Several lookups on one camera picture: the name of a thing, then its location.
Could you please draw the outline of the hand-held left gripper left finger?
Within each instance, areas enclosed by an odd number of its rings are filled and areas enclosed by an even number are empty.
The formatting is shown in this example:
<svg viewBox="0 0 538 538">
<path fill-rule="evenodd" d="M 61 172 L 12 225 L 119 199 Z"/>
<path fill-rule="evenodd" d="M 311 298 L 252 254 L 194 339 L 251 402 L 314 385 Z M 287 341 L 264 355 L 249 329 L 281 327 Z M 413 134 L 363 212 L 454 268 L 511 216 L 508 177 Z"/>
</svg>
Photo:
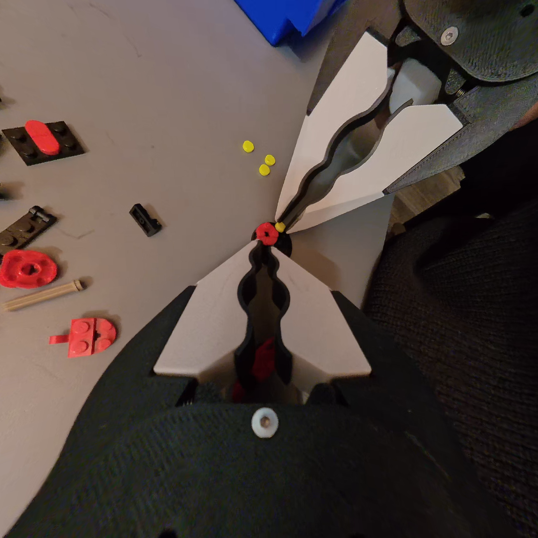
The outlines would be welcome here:
<svg viewBox="0 0 538 538">
<path fill-rule="evenodd" d="M 252 270 L 250 254 L 258 242 L 237 253 L 200 279 L 187 301 L 153 371 L 194 378 L 227 393 L 237 375 L 234 353 L 247 331 L 247 313 L 238 298 L 241 280 Z"/>
</svg>

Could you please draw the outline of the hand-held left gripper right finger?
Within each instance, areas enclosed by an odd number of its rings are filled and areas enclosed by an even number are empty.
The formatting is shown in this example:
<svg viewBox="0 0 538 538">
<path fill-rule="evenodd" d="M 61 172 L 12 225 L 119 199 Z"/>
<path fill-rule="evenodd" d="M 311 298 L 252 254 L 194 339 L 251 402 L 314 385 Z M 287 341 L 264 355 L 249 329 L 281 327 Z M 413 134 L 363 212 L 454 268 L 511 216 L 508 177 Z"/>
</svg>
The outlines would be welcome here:
<svg viewBox="0 0 538 538">
<path fill-rule="evenodd" d="M 278 260 L 277 278 L 289 293 L 280 321 L 283 345 L 291 353 L 291 383 L 310 393 L 319 383 L 370 375 L 357 339 L 331 289 L 304 268 L 271 248 Z"/>
</svg>

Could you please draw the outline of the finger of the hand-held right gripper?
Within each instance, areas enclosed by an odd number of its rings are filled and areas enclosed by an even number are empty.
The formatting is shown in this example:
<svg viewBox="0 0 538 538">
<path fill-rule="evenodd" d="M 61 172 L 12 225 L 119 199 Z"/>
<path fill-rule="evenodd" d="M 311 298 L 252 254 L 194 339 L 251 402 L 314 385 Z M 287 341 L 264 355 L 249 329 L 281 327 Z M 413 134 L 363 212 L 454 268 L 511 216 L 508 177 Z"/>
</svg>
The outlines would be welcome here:
<svg viewBox="0 0 538 538">
<path fill-rule="evenodd" d="M 387 95 L 388 72 L 387 46 L 366 31 L 303 120 L 277 204 L 277 222 L 284 222 L 304 178 L 328 161 L 338 135 L 374 111 Z"/>
<path fill-rule="evenodd" d="M 401 107 L 362 160 L 344 126 L 328 136 L 305 118 L 288 169 L 288 231 L 303 231 L 382 198 L 384 191 L 458 133 L 445 104 Z"/>
</svg>

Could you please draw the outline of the black lego wheel red hub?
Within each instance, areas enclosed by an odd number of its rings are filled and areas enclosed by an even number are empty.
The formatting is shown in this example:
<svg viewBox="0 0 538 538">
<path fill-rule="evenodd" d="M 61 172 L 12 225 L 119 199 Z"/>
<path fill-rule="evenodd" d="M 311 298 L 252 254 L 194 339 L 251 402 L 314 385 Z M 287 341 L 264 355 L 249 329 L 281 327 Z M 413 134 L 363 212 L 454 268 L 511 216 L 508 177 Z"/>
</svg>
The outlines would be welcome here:
<svg viewBox="0 0 538 538">
<path fill-rule="evenodd" d="M 278 231 L 276 224 L 265 222 L 260 224 L 252 233 L 251 240 L 256 240 L 267 247 L 277 249 L 287 256 L 292 255 L 292 239 L 285 231 Z"/>
</svg>

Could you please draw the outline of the red rounded lego plate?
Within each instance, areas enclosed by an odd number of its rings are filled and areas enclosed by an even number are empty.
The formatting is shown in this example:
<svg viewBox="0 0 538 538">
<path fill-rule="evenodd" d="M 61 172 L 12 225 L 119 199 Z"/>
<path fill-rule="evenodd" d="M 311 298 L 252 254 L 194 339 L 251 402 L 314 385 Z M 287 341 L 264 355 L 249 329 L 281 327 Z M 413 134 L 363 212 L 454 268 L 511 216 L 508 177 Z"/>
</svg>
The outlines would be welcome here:
<svg viewBox="0 0 538 538">
<path fill-rule="evenodd" d="M 67 344 L 68 358 L 89 357 L 101 353 L 116 340 L 115 325 L 101 318 L 72 319 L 69 332 L 49 338 L 49 345 Z"/>
</svg>

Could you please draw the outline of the small black lego brick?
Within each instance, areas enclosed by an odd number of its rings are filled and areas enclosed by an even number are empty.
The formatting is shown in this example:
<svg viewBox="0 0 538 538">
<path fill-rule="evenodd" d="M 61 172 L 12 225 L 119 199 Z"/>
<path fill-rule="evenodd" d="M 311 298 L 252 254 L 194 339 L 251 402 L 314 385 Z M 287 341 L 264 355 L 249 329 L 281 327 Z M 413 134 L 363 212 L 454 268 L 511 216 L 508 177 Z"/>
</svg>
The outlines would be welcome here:
<svg viewBox="0 0 538 538">
<path fill-rule="evenodd" d="M 163 229 L 158 219 L 151 217 L 145 207 L 139 203 L 134 204 L 129 213 L 146 237 L 153 237 Z"/>
</svg>

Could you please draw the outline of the tan lego axle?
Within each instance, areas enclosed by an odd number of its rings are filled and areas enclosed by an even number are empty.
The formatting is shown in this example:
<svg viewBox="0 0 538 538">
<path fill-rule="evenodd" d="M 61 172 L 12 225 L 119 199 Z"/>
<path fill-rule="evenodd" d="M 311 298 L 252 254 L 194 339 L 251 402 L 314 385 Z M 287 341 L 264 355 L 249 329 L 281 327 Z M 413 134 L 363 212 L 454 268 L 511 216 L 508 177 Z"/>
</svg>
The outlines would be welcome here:
<svg viewBox="0 0 538 538">
<path fill-rule="evenodd" d="M 87 286 L 81 280 L 76 279 L 64 285 L 55 286 L 47 290 L 26 294 L 16 299 L 6 301 L 2 304 L 2 309 L 6 312 L 15 312 L 66 295 L 79 293 L 85 289 L 87 289 Z"/>
</svg>

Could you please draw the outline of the red round lego plate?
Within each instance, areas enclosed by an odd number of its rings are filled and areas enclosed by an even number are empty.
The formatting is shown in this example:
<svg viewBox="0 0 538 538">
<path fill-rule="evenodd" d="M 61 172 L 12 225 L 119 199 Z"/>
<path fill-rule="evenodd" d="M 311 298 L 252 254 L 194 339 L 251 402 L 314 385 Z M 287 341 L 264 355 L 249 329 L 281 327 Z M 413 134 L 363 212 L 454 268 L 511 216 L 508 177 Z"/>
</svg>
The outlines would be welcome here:
<svg viewBox="0 0 538 538">
<path fill-rule="evenodd" d="M 7 288 L 35 289 L 57 277 L 57 265 L 43 252 L 13 250 L 3 256 L 1 285 Z"/>
</svg>

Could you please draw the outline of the black lego hinge plate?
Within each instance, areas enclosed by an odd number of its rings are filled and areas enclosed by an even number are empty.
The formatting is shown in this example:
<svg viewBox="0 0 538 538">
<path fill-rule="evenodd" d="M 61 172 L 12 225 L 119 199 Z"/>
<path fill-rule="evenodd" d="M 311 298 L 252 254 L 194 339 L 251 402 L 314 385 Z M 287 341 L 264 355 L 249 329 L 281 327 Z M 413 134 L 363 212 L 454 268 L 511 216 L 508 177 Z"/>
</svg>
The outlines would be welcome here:
<svg viewBox="0 0 538 538">
<path fill-rule="evenodd" d="M 22 250 L 57 222 L 57 217 L 40 206 L 33 206 L 15 223 L 1 232 L 1 258 Z"/>
</svg>

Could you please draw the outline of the blue plastic bin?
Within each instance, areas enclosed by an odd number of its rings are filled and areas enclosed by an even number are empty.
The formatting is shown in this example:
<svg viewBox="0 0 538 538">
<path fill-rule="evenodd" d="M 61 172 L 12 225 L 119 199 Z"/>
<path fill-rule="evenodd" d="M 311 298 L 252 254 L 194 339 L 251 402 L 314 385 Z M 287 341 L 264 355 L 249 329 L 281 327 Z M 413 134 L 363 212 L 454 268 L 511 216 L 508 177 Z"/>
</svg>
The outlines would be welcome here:
<svg viewBox="0 0 538 538">
<path fill-rule="evenodd" d="M 272 45 L 294 32 L 305 37 L 333 15 L 345 1 L 236 1 L 264 38 Z"/>
</svg>

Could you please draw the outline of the person's black knit sweater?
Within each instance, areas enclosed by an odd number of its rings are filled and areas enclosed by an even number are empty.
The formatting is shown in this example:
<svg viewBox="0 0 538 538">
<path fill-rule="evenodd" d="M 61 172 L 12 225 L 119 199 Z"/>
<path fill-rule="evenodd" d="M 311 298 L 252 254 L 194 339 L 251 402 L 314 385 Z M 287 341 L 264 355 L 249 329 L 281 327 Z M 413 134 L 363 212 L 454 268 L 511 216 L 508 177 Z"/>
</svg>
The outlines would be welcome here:
<svg viewBox="0 0 538 538">
<path fill-rule="evenodd" d="M 384 247 L 367 316 L 418 363 L 481 482 L 537 537 L 537 120 Z"/>
</svg>

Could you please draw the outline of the black plate with red tile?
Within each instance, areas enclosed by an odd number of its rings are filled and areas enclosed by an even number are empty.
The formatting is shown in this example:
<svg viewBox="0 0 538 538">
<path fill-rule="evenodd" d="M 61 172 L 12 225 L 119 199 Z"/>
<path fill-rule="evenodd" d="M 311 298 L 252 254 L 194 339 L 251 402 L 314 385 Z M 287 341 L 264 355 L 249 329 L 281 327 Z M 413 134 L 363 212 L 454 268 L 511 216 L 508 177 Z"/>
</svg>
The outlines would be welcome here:
<svg viewBox="0 0 538 538">
<path fill-rule="evenodd" d="M 1 130 L 27 166 L 49 163 L 85 153 L 83 144 L 64 121 L 28 120 L 23 126 Z"/>
</svg>

